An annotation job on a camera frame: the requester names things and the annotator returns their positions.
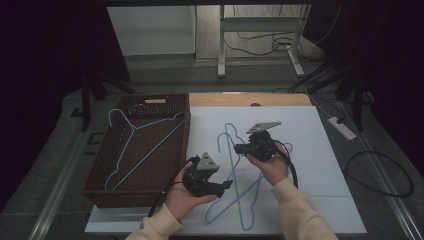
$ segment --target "metal frame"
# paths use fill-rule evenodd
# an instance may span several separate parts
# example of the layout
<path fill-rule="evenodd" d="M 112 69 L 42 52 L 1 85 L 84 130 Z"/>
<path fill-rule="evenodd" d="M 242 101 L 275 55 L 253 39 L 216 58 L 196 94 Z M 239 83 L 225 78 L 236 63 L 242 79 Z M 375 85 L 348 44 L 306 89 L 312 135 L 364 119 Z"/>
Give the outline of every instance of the metal frame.
<path fill-rule="evenodd" d="M 100 109 L 95 108 L 95 119 L 98 118 Z M 50 226 L 56 216 L 57 210 L 59 209 L 60 204 L 62 203 L 63 197 L 65 196 L 68 186 L 71 182 L 71 179 L 74 175 L 75 169 L 77 168 L 80 156 L 84 150 L 84 146 L 90 138 L 90 130 L 93 126 L 93 122 L 89 123 L 87 126 L 87 131 L 78 133 L 78 137 L 75 141 L 75 144 L 71 150 L 71 153 L 63 165 L 62 171 L 50 192 L 49 198 L 44 204 L 43 209 L 41 210 L 38 219 L 31 230 L 31 233 L 28 237 L 28 240 L 45 239 L 47 233 L 50 229 Z"/>
<path fill-rule="evenodd" d="M 303 28 L 310 5 L 305 5 L 300 17 L 225 17 L 225 6 L 220 5 L 220 26 L 219 26 L 219 55 L 218 55 L 218 76 L 225 77 L 225 40 L 226 32 L 294 32 L 294 39 L 290 48 L 289 56 L 293 64 L 296 75 L 305 75 L 300 65 L 297 46 L 302 36 Z"/>

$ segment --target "black cable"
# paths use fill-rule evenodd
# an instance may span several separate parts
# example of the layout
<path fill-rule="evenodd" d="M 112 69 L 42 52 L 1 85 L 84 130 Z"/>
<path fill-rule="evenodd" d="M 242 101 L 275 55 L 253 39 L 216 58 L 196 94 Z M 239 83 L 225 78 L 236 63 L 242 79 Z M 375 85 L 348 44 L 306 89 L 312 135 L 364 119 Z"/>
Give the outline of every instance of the black cable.
<path fill-rule="evenodd" d="M 371 186 L 365 184 L 364 182 L 360 181 L 359 179 L 357 179 L 357 178 L 353 177 L 352 175 L 350 175 L 348 173 L 348 171 L 349 171 L 349 166 L 352 163 L 353 159 L 355 159 L 356 157 L 358 157 L 360 155 L 364 155 L 364 154 L 376 154 L 376 155 L 385 157 L 390 162 L 394 163 L 397 167 L 399 167 L 399 169 L 404 173 L 404 175 L 408 179 L 408 182 L 409 182 L 409 191 L 407 191 L 406 193 L 403 193 L 403 194 L 393 194 L 393 193 L 384 192 L 384 191 L 381 191 L 381 190 L 376 189 L 374 187 L 371 187 Z M 387 155 L 385 155 L 383 153 L 380 153 L 380 152 L 376 152 L 376 151 L 361 151 L 361 152 L 358 152 L 358 153 L 354 154 L 352 157 L 349 158 L 349 160 L 347 162 L 347 165 L 345 167 L 345 170 L 343 171 L 343 174 L 345 176 L 351 178 L 355 182 L 359 183 L 360 185 L 362 185 L 366 189 L 371 190 L 371 191 L 376 192 L 376 193 L 383 194 L 385 196 L 405 198 L 405 197 L 409 197 L 414 192 L 414 183 L 412 182 L 412 179 L 409 176 L 409 174 L 406 172 L 406 170 L 399 163 L 397 163 L 393 158 L 391 158 L 391 157 L 389 157 L 389 156 L 387 156 Z"/>
<path fill-rule="evenodd" d="M 291 12 L 292 12 L 292 15 L 294 16 L 294 11 L 293 11 L 293 5 L 292 4 L 290 4 L 290 10 L 291 10 Z"/>
<path fill-rule="evenodd" d="M 324 69 L 326 69 L 328 66 L 329 66 L 329 64 L 327 62 L 324 62 L 317 69 L 315 69 L 312 73 L 310 73 L 308 76 L 306 76 L 305 78 L 303 78 L 302 80 L 300 80 L 299 82 L 297 82 L 296 84 L 294 84 L 293 86 L 291 86 L 287 90 L 287 93 L 294 93 L 294 90 L 297 87 L 299 87 L 300 85 L 304 84 L 305 82 L 307 82 L 312 77 L 314 77 L 315 75 L 319 74 L 320 72 L 324 71 Z"/>
<path fill-rule="evenodd" d="M 240 15 L 240 13 L 239 13 L 239 11 L 238 11 L 238 5 L 233 5 L 233 9 L 234 9 L 234 6 L 236 6 L 236 8 L 237 8 L 237 15 L 239 15 L 240 17 L 241 17 L 241 15 Z"/>
<path fill-rule="evenodd" d="M 266 10 L 266 12 L 265 13 L 263 13 L 262 15 L 261 15 L 261 17 L 263 17 L 265 14 L 267 14 L 268 12 L 269 12 L 269 9 L 271 8 L 271 5 L 268 5 L 268 9 Z"/>
<path fill-rule="evenodd" d="M 263 34 L 263 35 L 253 36 L 253 37 L 242 37 L 242 36 L 240 36 L 239 32 L 237 32 L 237 35 L 241 39 L 252 40 L 252 39 L 256 39 L 256 38 L 269 37 L 269 36 L 275 36 L 275 35 L 283 35 L 283 34 L 290 34 L 290 33 L 293 33 L 293 32 L 269 33 L 269 34 Z"/>
<path fill-rule="evenodd" d="M 273 52 L 276 51 L 276 50 L 272 50 L 272 51 L 267 52 L 267 53 L 252 53 L 252 52 L 246 51 L 246 50 L 241 49 L 241 48 L 234 48 L 234 47 L 229 46 L 228 43 L 227 43 L 227 41 L 225 41 L 225 38 L 224 38 L 224 43 L 225 43 L 225 45 L 227 45 L 227 47 L 229 49 L 237 50 L 237 51 L 241 51 L 241 52 L 245 52 L 245 53 L 248 53 L 248 54 L 251 54 L 251 55 L 254 55 L 254 56 L 266 56 L 266 55 L 269 55 L 269 54 L 271 54 L 271 53 L 273 53 Z"/>
<path fill-rule="evenodd" d="M 284 154 L 280 149 L 278 149 L 277 147 L 275 148 L 275 150 L 277 151 L 277 153 L 286 161 L 287 165 L 290 168 L 290 171 L 292 172 L 292 176 L 293 176 L 293 184 L 296 186 L 296 188 L 299 188 L 299 184 L 298 184 L 298 180 L 297 180 L 297 173 L 296 173 L 296 168 L 294 167 L 292 161 L 291 161 L 291 157 L 290 157 L 290 153 L 287 150 L 287 147 L 284 143 L 280 142 L 279 140 L 274 140 L 275 142 L 280 143 L 283 148 L 286 150 L 287 154 Z"/>
<path fill-rule="evenodd" d="M 286 37 L 279 37 L 279 38 L 274 38 L 275 35 L 272 36 L 272 50 L 275 50 L 277 52 L 287 52 L 289 50 L 289 48 L 287 47 L 287 45 L 292 45 L 293 39 L 292 38 L 286 38 Z M 289 40 L 291 41 L 290 43 L 287 42 L 280 42 L 278 40 Z"/>
<path fill-rule="evenodd" d="M 309 87 L 309 85 L 317 83 L 322 77 L 326 76 L 327 74 L 329 74 L 333 70 L 333 68 L 331 67 L 331 65 L 328 65 L 328 68 L 327 69 L 328 69 L 327 72 L 325 72 L 325 73 L 323 71 L 320 72 L 319 73 L 319 76 L 316 77 L 315 79 L 311 80 L 309 83 L 307 83 L 305 85 L 305 87 Z"/>
<path fill-rule="evenodd" d="M 166 184 L 166 186 L 163 188 L 162 192 L 160 193 L 160 195 L 155 199 L 155 201 L 153 202 L 153 205 L 150 207 L 150 211 L 149 214 L 147 215 L 148 217 L 153 216 L 153 214 L 155 213 L 155 209 L 156 206 L 158 205 L 158 203 L 163 199 L 164 196 L 166 196 L 166 194 L 168 193 L 168 190 L 177 183 L 180 182 L 174 182 L 175 178 L 177 177 L 178 173 L 181 172 L 181 170 L 184 169 L 185 166 L 187 166 L 187 164 L 190 161 L 186 161 L 186 163 L 178 170 L 178 172 L 176 172 L 172 178 L 169 180 L 168 184 Z"/>
<path fill-rule="evenodd" d="M 302 59 L 303 61 L 305 61 L 305 62 L 323 62 L 323 61 L 325 61 L 325 55 L 324 56 L 322 56 L 322 57 L 310 57 L 310 56 L 305 56 L 305 53 L 303 52 L 303 46 L 300 44 L 300 42 L 299 42 L 299 45 L 300 45 L 300 51 L 299 51 L 299 48 L 298 49 L 296 49 L 296 52 L 297 52 L 297 55 L 298 55 L 298 57 L 300 58 L 300 59 Z"/>
<path fill-rule="evenodd" d="M 330 101 L 328 101 L 327 99 L 324 99 L 324 98 L 322 98 L 322 97 L 320 97 L 320 96 L 318 96 L 317 94 L 311 94 L 311 95 L 314 95 L 314 96 L 316 96 L 317 98 L 319 98 L 319 99 L 321 99 L 321 100 L 323 100 L 323 101 L 325 101 L 325 102 L 327 102 L 328 104 L 330 104 L 334 109 L 336 109 L 341 115 L 342 115 L 342 117 L 340 117 L 340 118 L 338 118 L 338 120 L 337 120 L 337 123 L 338 124 L 340 124 L 340 123 L 342 123 L 345 119 L 346 119 L 346 114 L 344 113 L 344 112 L 342 112 L 338 107 L 336 107 L 336 105 L 334 105 L 332 102 L 330 102 Z"/>

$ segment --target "person's left hand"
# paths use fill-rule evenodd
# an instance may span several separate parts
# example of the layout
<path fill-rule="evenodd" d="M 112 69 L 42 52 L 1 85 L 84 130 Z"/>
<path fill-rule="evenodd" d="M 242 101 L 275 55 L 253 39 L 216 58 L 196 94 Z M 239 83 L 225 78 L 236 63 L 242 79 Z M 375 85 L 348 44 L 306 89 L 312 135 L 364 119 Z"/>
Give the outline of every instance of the person's left hand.
<path fill-rule="evenodd" d="M 193 208 L 212 202 L 217 199 L 216 195 L 207 195 L 202 197 L 195 197 L 184 187 L 183 181 L 184 173 L 193 163 L 188 163 L 175 178 L 175 183 L 168 191 L 165 204 L 174 217 L 180 221 L 187 216 Z"/>

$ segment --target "power strip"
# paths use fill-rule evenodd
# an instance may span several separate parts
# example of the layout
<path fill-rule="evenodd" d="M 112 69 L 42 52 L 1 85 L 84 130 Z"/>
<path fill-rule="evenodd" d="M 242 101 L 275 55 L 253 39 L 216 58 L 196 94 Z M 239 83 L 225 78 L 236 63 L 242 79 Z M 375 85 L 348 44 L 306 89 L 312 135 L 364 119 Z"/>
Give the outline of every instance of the power strip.
<path fill-rule="evenodd" d="M 338 119 L 336 117 L 328 119 L 331 125 L 333 125 L 333 127 L 335 127 L 337 131 L 339 131 L 348 141 L 355 139 L 356 135 L 352 131 L 350 131 L 350 129 L 346 127 L 344 123 L 337 123 L 337 120 Z"/>

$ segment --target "wall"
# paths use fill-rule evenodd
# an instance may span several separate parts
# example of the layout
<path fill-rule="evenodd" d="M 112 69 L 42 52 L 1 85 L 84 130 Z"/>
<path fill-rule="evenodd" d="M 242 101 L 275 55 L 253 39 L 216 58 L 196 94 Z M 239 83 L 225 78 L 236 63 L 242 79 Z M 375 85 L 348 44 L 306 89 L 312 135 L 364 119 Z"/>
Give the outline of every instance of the wall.
<path fill-rule="evenodd" d="M 124 56 L 194 53 L 194 7 L 108 8 Z"/>

